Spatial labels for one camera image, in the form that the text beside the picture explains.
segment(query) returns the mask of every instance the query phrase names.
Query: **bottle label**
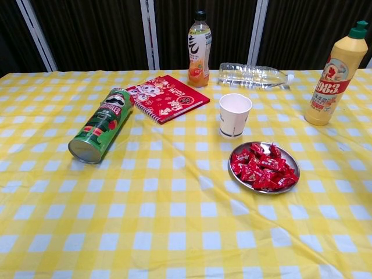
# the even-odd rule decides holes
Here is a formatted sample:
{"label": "bottle label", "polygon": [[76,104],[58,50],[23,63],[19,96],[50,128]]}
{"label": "bottle label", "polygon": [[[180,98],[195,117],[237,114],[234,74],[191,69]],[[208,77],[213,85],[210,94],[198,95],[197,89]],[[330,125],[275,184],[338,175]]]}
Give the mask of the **bottle label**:
{"label": "bottle label", "polygon": [[210,45],[212,43],[212,34],[208,31],[190,31],[188,34],[188,52],[190,56],[191,76],[208,76],[208,60]]}
{"label": "bottle label", "polygon": [[348,74],[347,65],[330,56],[310,101],[311,107],[319,112],[332,114],[342,96],[341,93],[350,83],[350,80],[346,80]]}

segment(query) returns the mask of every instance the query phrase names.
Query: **juice bottle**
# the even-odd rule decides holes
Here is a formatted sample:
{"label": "juice bottle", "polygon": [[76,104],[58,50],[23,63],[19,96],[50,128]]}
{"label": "juice bottle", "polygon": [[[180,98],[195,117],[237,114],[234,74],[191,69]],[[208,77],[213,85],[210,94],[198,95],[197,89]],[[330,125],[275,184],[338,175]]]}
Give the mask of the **juice bottle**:
{"label": "juice bottle", "polygon": [[188,82],[195,87],[203,87],[209,80],[209,52],[212,44],[212,33],[205,23],[206,13],[199,10],[195,13],[195,23],[188,32],[188,53],[190,67]]}
{"label": "juice bottle", "polygon": [[310,106],[305,112],[305,119],[309,123],[321,126],[330,121],[339,100],[368,51],[364,40],[367,25],[364,20],[357,22],[349,35],[334,44]]}

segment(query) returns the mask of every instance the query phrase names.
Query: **plate rim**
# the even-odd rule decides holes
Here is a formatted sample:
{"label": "plate rim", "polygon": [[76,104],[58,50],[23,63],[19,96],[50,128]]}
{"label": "plate rim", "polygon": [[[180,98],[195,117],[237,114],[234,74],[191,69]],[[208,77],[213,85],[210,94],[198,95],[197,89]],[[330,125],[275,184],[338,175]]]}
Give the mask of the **plate rim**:
{"label": "plate rim", "polygon": [[269,142],[265,142],[265,141],[247,141],[247,142],[244,142],[244,143],[242,143],[242,144],[240,144],[240,145],[238,145],[238,146],[236,146],[232,151],[231,151],[231,153],[230,153],[230,156],[229,156],[229,158],[228,158],[228,162],[227,162],[227,164],[228,164],[228,169],[229,169],[229,171],[232,173],[232,175],[234,176],[234,178],[240,183],[240,184],[242,184],[243,186],[245,186],[246,188],[248,188],[248,189],[250,189],[250,190],[252,190],[252,191],[254,191],[254,192],[258,192],[258,193],[260,193],[260,194],[266,194],[266,195],[278,195],[278,194],[283,194],[283,193],[286,193],[286,192],[288,192],[288,191],[290,191],[291,189],[293,189],[293,187],[294,186],[296,186],[297,185],[297,183],[298,183],[298,181],[299,181],[299,179],[300,179],[300,174],[301,174],[301,171],[300,171],[300,167],[299,167],[299,165],[298,165],[298,162],[296,161],[296,159],[287,151],[287,150],[285,150],[284,148],[282,148],[282,147],[280,147],[280,146],[278,146],[278,145],[276,145],[276,147],[279,147],[281,150],[283,150],[284,152],[286,152],[291,158],[292,158],[292,160],[295,162],[295,164],[296,164],[296,166],[297,166],[297,169],[298,169],[298,181],[296,182],[296,183],[294,183],[293,185],[291,185],[290,187],[288,187],[288,188],[286,188],[286,189],[283,189],[283,190],[281,190],[281,191],[272,191],[272,192],[267,192],[267,191],[262,191],[262,190],[256,190],[256,189],[254,189],[254,187],[253,186],[251,186],[249,183],[245,183],[245,182],[243,182],[243,181],[241,181],[240,179],[239,179],[239,177],[237,177],[237,175],[233,172],[233,170],[232,170],[232,168],[231,168],[231,157],[232,157],[232,155],[234,154],[234,151],[235,150],[237,150],[238,148],[240,148],[241,146],[243,146],[243,145],[246,145],[246,144],[267,144],[267,145],[271,145],[272,143],[269,143]]}

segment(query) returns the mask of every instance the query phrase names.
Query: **green bottle cap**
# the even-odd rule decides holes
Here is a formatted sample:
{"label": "green bottle cap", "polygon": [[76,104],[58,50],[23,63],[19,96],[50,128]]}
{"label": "green bottle cap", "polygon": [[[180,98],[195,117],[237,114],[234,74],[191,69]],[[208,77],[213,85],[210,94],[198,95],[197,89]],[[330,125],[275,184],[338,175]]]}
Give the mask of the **green bottle cap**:
{"label": "green bottle cap", "polygon": [[367,29],[365,29],[367,25],[368,22],[365,20],[357,22],[356,27],[351,28],[348,36],[353,39],[364,39],[367,34]]}

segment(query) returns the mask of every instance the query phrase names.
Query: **spiral binding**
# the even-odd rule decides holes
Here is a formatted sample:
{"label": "spiral binding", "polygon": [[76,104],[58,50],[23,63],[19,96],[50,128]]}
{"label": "spiral binding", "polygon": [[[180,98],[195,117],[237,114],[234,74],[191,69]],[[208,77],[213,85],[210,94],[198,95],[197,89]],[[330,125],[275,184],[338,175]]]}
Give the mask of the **spiral binding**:
{"label": "spiral binding", "polygon": [[155,122],[159,122],[160,120],[160,117],[157,116],[156,114],[153,113],[153,111],[151,111],[150,109],[146,108],[143,104],[141,104],[140,102],[136,102],[135,103],[136,107],[138,109],[140,109],[141,111],[143,111],[148,117],[150,117],[153,121]]}

